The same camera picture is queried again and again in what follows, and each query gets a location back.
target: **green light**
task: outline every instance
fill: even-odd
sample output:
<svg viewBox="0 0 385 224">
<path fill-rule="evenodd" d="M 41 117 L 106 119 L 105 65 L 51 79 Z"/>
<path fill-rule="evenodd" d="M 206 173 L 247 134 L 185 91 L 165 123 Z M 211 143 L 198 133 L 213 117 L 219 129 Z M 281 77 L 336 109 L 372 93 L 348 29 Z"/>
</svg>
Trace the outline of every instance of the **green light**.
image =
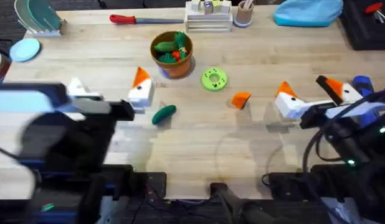
<svg viewBox="0 0 385 224">
<path fill-rule="evenodd" d="M 54 208 L 53 203 L 48 203 L 47 205 L 43 205 L 42 212 L 46 212 L 46 211 L 50 210 L 51 208 Z"/>
<path fill-rule="evenodd" d="M 385 133 L 385 126 L 381 127 L 381 129 L 379 130 L 379 132 L 382 134 L 382 133 Z"/>
</svg>

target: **orange toy piece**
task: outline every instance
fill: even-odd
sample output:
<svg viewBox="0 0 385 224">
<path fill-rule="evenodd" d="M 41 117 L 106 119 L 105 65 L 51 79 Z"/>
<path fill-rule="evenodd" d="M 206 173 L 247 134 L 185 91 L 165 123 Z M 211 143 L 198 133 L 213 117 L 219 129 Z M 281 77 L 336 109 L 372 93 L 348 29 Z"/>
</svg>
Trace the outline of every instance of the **orange toy piece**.
<svg viewBox="0 0 385 224">
<path fill-rule="evenodd" d="M 280 93 L 286 93 L 288 95 L 291 95 L 295 98 L 298 98 L 298 96 L 293 92 L 293 90 L 291 89 L 290 85 L 287 83 L 287 81 L 284 81 L 281 83 L 280 87 L 278 88 L 277 90 L 277 96 L 278 94 Z"/>
<path fill-rule="evenodd" d="M 249 98 L 250 93 L 237 93 L 231 100 L 231 104 L 241 110 L 245 106 Z"/>
<path fill-rule="evenodd" d="M 343 83 L 332 78 L 327 78 L 325 83 L 327 83 L 327 85 L 342 99 Z"/>
<path fill-rule="evenodd" d="M 135 81 L 133 82 L 133 88 L 138 86 L 140 83 L 142 83 L 144 80 L 146 79 L 150 79 L 150 76 L 148 75 L 148 73 L 142 69 L 141 67 L 138 67 L 137 68 L 137 72 L 136 72 L 136 77 L 135 77 Z"/>
</svg>

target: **green ring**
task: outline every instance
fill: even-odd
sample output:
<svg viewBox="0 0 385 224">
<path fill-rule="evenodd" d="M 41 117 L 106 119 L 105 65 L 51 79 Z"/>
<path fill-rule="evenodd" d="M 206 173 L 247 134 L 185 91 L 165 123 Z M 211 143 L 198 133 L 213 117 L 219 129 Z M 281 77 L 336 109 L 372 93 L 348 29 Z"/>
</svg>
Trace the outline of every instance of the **green ring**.
<svg viewBox="0 0 385 224">
<path fill-rule="evenodd" d="M 213 75 L 217 75 L 219 77 L 217 82 L 211 81 L 210 77 Z M 202 74 L 201 82 L 205 89 L 209 91 L 219 91 L 227 85 L 227 75 L 220 68 L 210 68 Z"/>
</svg>

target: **orange cone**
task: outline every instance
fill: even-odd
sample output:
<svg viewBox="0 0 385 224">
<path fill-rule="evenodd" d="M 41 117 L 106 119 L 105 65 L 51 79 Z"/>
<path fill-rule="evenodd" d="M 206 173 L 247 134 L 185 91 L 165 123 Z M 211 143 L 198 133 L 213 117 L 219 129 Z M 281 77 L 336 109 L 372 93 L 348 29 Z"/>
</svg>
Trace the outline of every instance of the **orange cone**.
<svg viewBox="0 0 385 224">
<path fill-rule="evenodd" d="M 286 81 L 281 83 L 280 87 L 277 90 L 277 96 L 280 93 L 286 93 L 286 94 L 289 94 L 295 98 L 298 98 L 297 95 L 292 91 L 290 85 Z"/>
<path fill-rule="evenodd" d="M 336 81 L 332 78 L 327 78 L 325 83 L 342 99 L 343 96 L 343 83 Z"/>
<path fill-rule="evenodd" d="M 133 88 L 138 86 L 140 83 L 142 83 L 144 80 L 146 79 L 150 79 L 150 76 L 148 75 L 148 73 L 142 69 L 141 67 L 138 67 L 137 68 L 137 72 L 136 72 L 136 77 L 135 77 L 135 81 L 133 82 Z"/>
</svg>

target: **red object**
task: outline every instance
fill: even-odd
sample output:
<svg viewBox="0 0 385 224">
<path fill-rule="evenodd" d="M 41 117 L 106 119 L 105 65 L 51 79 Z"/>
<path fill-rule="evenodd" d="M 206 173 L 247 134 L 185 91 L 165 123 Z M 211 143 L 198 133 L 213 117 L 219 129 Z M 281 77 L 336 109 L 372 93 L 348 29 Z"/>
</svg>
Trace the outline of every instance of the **red object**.
<svg viewBox="0 0 385 224">
<path fill-rule="evenodd" d="M 173 57 L 175 57 L 175 59 L 176 59 L 177 61 L 180 60 L 180 52 L 179 52 L 178 50 L 172 52 L 172 55 L 173 55 Z"/>
<path fill-rule="evenodd" d="M 110 15 L 110 20 L 116 24 L 136 24 L 135 16 Z"/>
<path fill-rule="evenodd" d="M 366 8 L 365 13 L 366 14 L 374 13 L 378 11 L 380 8 L 382 8 L 382 6 L 383 6 L 383 3 L 380 3 L 380 2 L 372 4 Z"/>
</svg>

